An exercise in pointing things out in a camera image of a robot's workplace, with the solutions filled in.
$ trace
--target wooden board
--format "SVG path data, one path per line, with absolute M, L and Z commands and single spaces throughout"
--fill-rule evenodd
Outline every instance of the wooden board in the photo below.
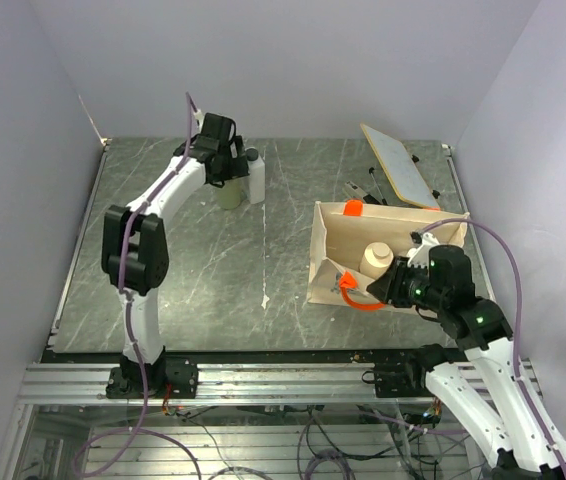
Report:
M 378 159 L 396 195 L 405 203 L 421 208 L 440 210 L 421 173 L 405 146 L 395 138 L 374 130 L 365 124 L 361 129 Z

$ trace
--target white wall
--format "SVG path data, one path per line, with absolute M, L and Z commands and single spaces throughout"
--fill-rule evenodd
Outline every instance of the white wall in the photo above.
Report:
M 104 136 L 458 140 L 538 0 L 32 0 Z
M 0 0 L 0 446 L 45 345 L 101 145 L 26 0 Z
M 523 353 L 566 435 L 566 1 L 541 1 L 456 156 L 474 217 L 503 233 L 520 262 Z M 482 247 L 513 318 L 508 262 L 487 239 Z

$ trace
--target cable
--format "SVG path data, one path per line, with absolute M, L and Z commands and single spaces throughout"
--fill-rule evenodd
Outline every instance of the cable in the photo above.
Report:
M 474 470 L 475 468 L 483 468 L 483 466 L 487 463 L 487 460 L 484 461 L 482 464 L 480 465 L 474 465 L 473 467 L 468 468 L 467 470 L 465 470 L 464 472 L 459 473 L 458 475 L 454 475 L 453 477 L 451 477 L 449 480 L 454 480 L 455 478 L 459 478 L 462 475 L 465 475 L 466 473 L 470 473 L 472 470 Z
M 134 332 L 132 331 L 132 298 L 131 298 L 131 294 L 130 294 L 130 292 L 125 290 L 125 263 L 126 263 L 125 259 L 127 259 L 127 255 L 128 255 L 128 250 L 129 250 L 129 246 L 130 246 L 130 236 L 131 236 L 131 233 L 132 233 L 132 226 L 134 224 L 134 220 L 136 219 L 136 217 L 139 214 L 141 214 L 150 205 L 150 202 L 156 197 L 156 195 L 158 195 L 159 192 L 163 188 L 165 188 L 165 185 L 167 185 L 167 183 L 174 176 L 176 176 L 178 174 L 178 172 L 181 170 L 181 168 L 183 168 L 183 166 L 189 160 L 190 140 L 191 140 L 191 137 L 192 137 L 192 112 L 190 110 L 190 107 L 194 104 L 194 102 L 192 101 L 192 97 L 190 96 L 189 93 L 186 93 L 185 97 L 186 97 L 187 102 L 188 102 L 188 122 L 187 122 L 187 138 L 186 138 L 186 141 L 185 141 L 185 152 L 183 153 L 183 158 L 181 159 L 179 164 L 176 166 L 176 169 L 172 170 L 170 172 L 170 174 L 166 175 L 165 178 L 154 188 L 154 190 L 152 192 L 150 192 L 147 199 L 145 201 L 143 201 L 141 203 L 141 205 L 139 205 L 139 207 L 132 212 L 132 214 L 130 215 L 130 218 L 128 219 L 128 221 L 125 225 L 125 231 L 124 231 L 124 234 L 123 234 L 123 245 L 121 247 L 121 257 L 120 257 L 121 262 L 120 262 L 120 265 L 119 265 L 118 290 L 119 290 L 120 294 L 125 295 L 126 300 L 127 300 L 126 304 L 125 304 L 125 330 L 126 330 L 128 338 L 130 339 L 130 343 L 132 344 L 132 348 L 134 350 L 134 354 L 135 354 L 137 362 L 139 364 L 139 369 L 141 371 L 141 382 L 143 384 L 143 407 L 141 409 L 141 415 L 139 416 L 139 419 L 138 419 L 136 425 L 130 431 L 130 435 L 129 435 L 128 439 L 126 440 L 126 442 L 121 447 L 121 449 L 118 452 L 116 452 L 114 454 L 114 456 L 109 461 L 107 461 L 105 463 L 105 465 L 94 470 L 93 472 L 81 472 L 80 468 L 78 466 L 78 461 L 83 456 L 83 454 L 87 451 L 87 449 L 94 442 L 96 442 L 96 441 L 98 441 L 98 440 L 100 440 L 104 437 L 110 436 L 110 435 L 117 435 L 117 434 L 120 434 L 120 433 L 124 433 L 125 431 L 128 431 L 128 429 L 124 428 L 123 430 L 121 430 L 121 429 L 108 430 L 105 433 L 102 433 L 101 435 L 97 435 L 95 437 L 88 439 L 78 449 L 78 451 L 74 455 L 74 458 L 72 459 L 72 471 L 74 472 L 74 475 L 77 476 L 78 478 L 95 477 L 95 476 L 100 475 L 101 473 L 105 472 L 108 468 L 110 468 L 112 465 L 114 465 L 114 463 L 116 463 L 119 460 L 119 458 L 121 458 L 123 453 L 125 453 L 127 448 L 134 441 L 134 438 L 136 437 L 136 435 L 138 435 L 139 433 L 144 433 L 146 435 L 154 435 L 154 436 L 157 436 L 159 438 L 164 438 L 164 439 L 174 443 L 175 445 L 180 447 L 182 450 L 184 450 L 185 453 L 187 453 L 188 456 L 194 462 L 198 476 L 199 476 L 199 479 L 201 479 L 201 472 L 199 470 L 198 464 L 196 463 L 196 459 L 194 458 L 194 455 L 192 455 L 192 452 L 190 452 L 187 449 L 187 447 L 185 447 L 185 445 L 181 444 L 177 440 L 175 440 L 171 437 L 168 437 L 166 435 L 162 435 L 162 434 L 141 428 L 141 426 L 143 425 L 143 422 L 145 420 L 145 415 L 147 414 L 148 400 L 149 400 L 147 372 L 145 371 L 145 361 L 143 359 L 143 355 L 141 354 L 141 350 L 138 347 L 138 341 L 136 340 L 136 337 L 134 336 Z
M 214 443 L 214 447 L 216 448 L 216 453 L 219 454 L 219 458 L 221 459 L 221 461 L 225 464 L 225 466 L 227 468 L 233 468 L 232 465 L 230 465 L 227 462 L 227 460 L 225 460 L 225 458 L 223 457 L 223 454 L 221 453 L 221 447 L 219 447 L 219 444 L 217 443 L 216 438 L 214 438 L 214 435 L 212 435 L 210 433 L 210 431 L 207 429 L 207 427 L 205 425 L 203 425 L 202 423 L 195 422 L 194 420 L 191 420 L 191 419 L 186 418 L 186 417 L 180 417 L 180 418 L 182 418 L 183 420 L 187 420 L 192 425 L 196 425 L 197 427 L 201 427 L 203 430 L 205 430 L 205 433 L 207 434 L 207 436 L 212 439 L 212 442 Z
M 341 455 L 343 458 L 349 459 L 349 460 L 357 460 L 360 462 L 365 462 L 367 460 L 374 460 L 376 458 L 388 458 L 389 455 L 385 455 L 387 452 L 394 450 L 394 446 L 390 446 L 388 448 L 385 448 L 383 450 L 381 450 L 380 452 L 377 452 L 373 455 L 358 455 L 358 454 L 351 454 L 351 453 L 345 453 L 343 450 L 341 450 L 339 447 L 337 447 L 334 442 L 332 441 L 332 439 L 328 436 L 327 432 L 325 430 L 323 430 L 323 427 L 321 426 L 321 424 L 319 423 L 319 421 L 312 417 L 312 414 L 310 413 L 310 418 L 311 421 L 308 424 L 307 429 L 305 430 L 305 443 L 307 444 L 308 448 L 310 449 L 310 452 L 312 452 L 312 455 L 316 456 L 318 455 L 314 449 L 312 448 L 312 445 L 310 445 L 310 427 L 312 426 L 312 424 L 315 424 L 319 430 L 321 431 L 321 433 L 323 434 L 323 436 L 325 437 L 325 439 L 327 440 L 327 442 L 332 446 L 332 448 L 334 449 L 335 452 L 337 452 L 339 455 Z
M 394 433 L 395 433 L 394 429 L 390 428 L 389 430 L 390 430 L 390 436 L 392 437 L 392 442 L 396 446 L 396 451 L 398 452 L 399 457 L 401 457 L 401 463 L 403 463 L 407 472 L 412 476 L 412 478 L 415 478 L 416 480 L 425 480 L 425 477 L 422 477 L 421 475 L 419 475 L 416 472 L 416 470 L 414 470 L 414 467 L 412 466 L 412 464 L 410 462 L 408 462 L 407 459 L 405 458 L 405 455 L 403 454 L 403 451 L 401 450 L 401 447 L 399 446 L 399 442 L 397 442 L 396 438 L 394 437 Z
M 220 475 L 225 475 L 226 473 L 230 473 L 230 472 L 232 472 L 232 473 L 237 473 L 237 472 L 249 473 L 249 474 L 252 474 L 252 475 L 256 475 L 259 478 L 262 478 L 263 480 L 272 480 L 272 477 L 268 476 L 266 473 L 259 472 L 258 470 L 254 470 L 254 469 L 248 468 L 248 467 L 227 467 L 227 468 L 224 468 L 224 469 L 216 472 L 214 475 L 212 475 L 210 478 L 208 478 L 208 480 L 213 480 Z
M 435 322 L 435 323 L 439 323 L 439 319 L 436 317 L 430 317 L 429 315 L 423 315 L 421 313 L 421 309 L 419 307 L 415 307 L 416 313 L 419 314 L 419 317 L 421 317 L 423 320 L 427 320 L 428 322 Z
M 421 473 L 421 476 L 423 478 L 425 478 L 425 473 L 423 472 L 423 460 L 421 460 L 421 437 L 423 435 L 419 435 L 416 437 L 416 454 L 419 456 L 418 462 L 419 462 L 419 472 Z
M 200 417 L 200 416 L 203 415 L 204 413 L 207 413 L 207 412 L 209 412 L 210 410 L 214 410 L 215 408 L 218 408 L 218 407 L 216 407 L 216 406 L 214 406 L 214 407 L 208 407 L 208 408 L 206 408 L 205 410 L 200 411 L 199 413 L 195 413 L 194 415 L 188 415 L 187 413 L 182 413 L 182 414 L 180 414 L 179 416 L 185 417 L 186 420 L 190 420 L 190 421 L 191 421 L 193 418 Z
M 516 377 L 516 383 L 518 384 L 521 393 L 523 394 L 523 398 L 525 398 L 525 403 L 527 403 L 527 406 L 532 411 L 532 415 L 534 416 L 536 422 L 539 424 L 539 428 L 543 432 L 543 436 L 545 437 L 545 440 L 547 440 L 550 447 L 553 447 L 555 445 L 555 442 L 554 442 L 554 438 L 552 437 L 552 433 L 550 432 L 550 429 L 543 421 L 543 417 L 536 408 L 536 405 L 532 400 L 530 392 L 527 389 L 527 385 L 525 384 L 525 382 L 522 380 L 521 377 L 519 351 L 521 347 L 520 344 L 521 344 L 521 322 L 522 322 L 522 310 L 523 310 L 523 289 L 521 288 L 521 274 L 519 273 L 519 267 L 516 263 L 516 259 L 514 258 L 514 254 L 510 250 L 510 247 L 508 247 L 505 240 L 503 240 L 503 238 L 501 238 L 501 236 L 498 233 L 496 233 L 490 227 L 483 225 L 482 223 L 476 222 L 474 220 L 470 220 L 469 218 L 446 218 L 443 220 L 439 220 L 438 222 L 434 222 L 428 225 L 427 227 L 425 227 L 424 229 L 422 229 L 421 234 L 427 233 L 437 227 L 440 227 L 441 225 L 445 225 L 448 223 L 467 223 L 469 225 L 474 225 L 475 227 L 478 227 L 481 230 L 484 230 L 485 232 L 489 233 L 492 236 L 492 238 L 494 238 L 497 242 L 499 242 L 501 247 L 503 247 L 503 250 L 505 251 L 507 258 L 510 261 L 510 265 L 512 266 L 512 272 L 514 273 L 514 285 L 516 288 L 516 314 L 514 317 L 514 339 L 512 341 L 513 343 L 512 366 L 514 367 L 514 375 Z M 554 452 L 554 455 L 556 456 L 556 459 L 559 462 L 559 465 L 561 466 L 561 471 L 563 472 L 563 476 L 566 479 L 566 462 L 563 459 L 563 455 L 561 455 L 561 452 L 559 452 L 559 450 L 556 448 L 552 448 L 552 451 Z
M 345 459 L 335 450 L 324 450 L 314 455 L 312 460 L 310 460 L 307 468 L 305 469 L 305 473 L 301 472 L 301 444 L 303 443 L 303 436 L 307 432 L 307 429 L 310 428 L 310 425 L 313 421 L 314 417 L 310 415 L 310 419 L 307 421 L 305 427 L 301 431 L 301 434 L 299 435 L 299 441 L 296 445 L 296 470 L 299 475 L 299 480 L 311 480 L 312 473 L 314 473 L 316 467 L 326 461 L 335 463 L 339 467 L 341 474 L 343 475 L 343 480 L 356 480 L 356 475 L 347 463 L 347 459 Z

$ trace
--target metal frame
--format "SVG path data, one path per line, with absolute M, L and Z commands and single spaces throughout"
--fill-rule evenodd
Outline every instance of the metal frame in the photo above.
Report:
M 470 363 L 457 364 L 483 398 L 489 395 Z M 142 399 L 105 397 L 110 370 L 116 364 L 34 364 L 23 378 L 18 405 L 140 406 Z M 374 385 L 361 381 L 371 363 L 199 364 L 196 398 L 177 399 L 181 406 L 324 405 L 392 403 L 378 398 Z M 524 362 L 536 391 L 540 387 L 532 365 Z M 431 396 L 396 398 L 402 403 L 430 403 Z M 150 399 L 160 406 L 162 399 Z
M 101 175 L 103 174 L 103 169 L 105 168 L 105 160 L 107 157 L 107 152 L 110 149 L 110 139 L 105 139 L 103 143 L 103 153 L 101 154 L 101 159 L 99 160 L 99 166 L 96 171 L 96 176 L 94 177 L 94 183 L 92 185 L 92 190 L 90 191 L 90 196 L 88 198 L 87 204 L 85 205 L 85 212 L 83 213 L 83 219 L 81 220 L 81 226 L 79 228 L 78 235 L 76 237 L 76 245 L 74 246 L 74 252 L 72 252 L 72 260 L 70 261 L 70 268 L 68 270 L 67 276 L 65 277 L 65 283 L 63 284 L 63 290 L 61 291 L 61 298 L 59 298 L 59 303 L 56 307 L 56 313 L 54 314 L 54 320 L 52 322 L 52 327 L 50 329 L 50 335 L 48 337 L 48 347 L 54 346 L 54 340 L 58 330 L 60 328 L 61 315 L 63 314 L 63 308 L 65 308 L 65 302 L 67 300 L 67 295 L 70 291 L 70 284 L 72 283 L 72 276 L 74 275 L 74 270 L 76 269 L 76 262 L 79 258 L 79 252 L 81 251 L 81 245 L 83 245 L 83 238 L 85 237 L 85 230 L 90 219 L 90 213 L 92 212 L 92 205 L 94 205 L 94 199 L 96 198 L 96 191 L 98 190 L 99 183 L 101 181 Z

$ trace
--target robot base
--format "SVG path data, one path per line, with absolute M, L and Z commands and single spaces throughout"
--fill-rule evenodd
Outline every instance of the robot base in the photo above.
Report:
M 199 381 L 196 365 L 187 358 L 166 356 L 165 348 L 153 364 L 144 365 L 150 397 L 161 398 L 170 385 L 170 398 L 195 398 Z M 121 355 L 120 366 L 110 372 L 105 395 L 110 399 L 143 398 L 143 381 L 139 364 Z

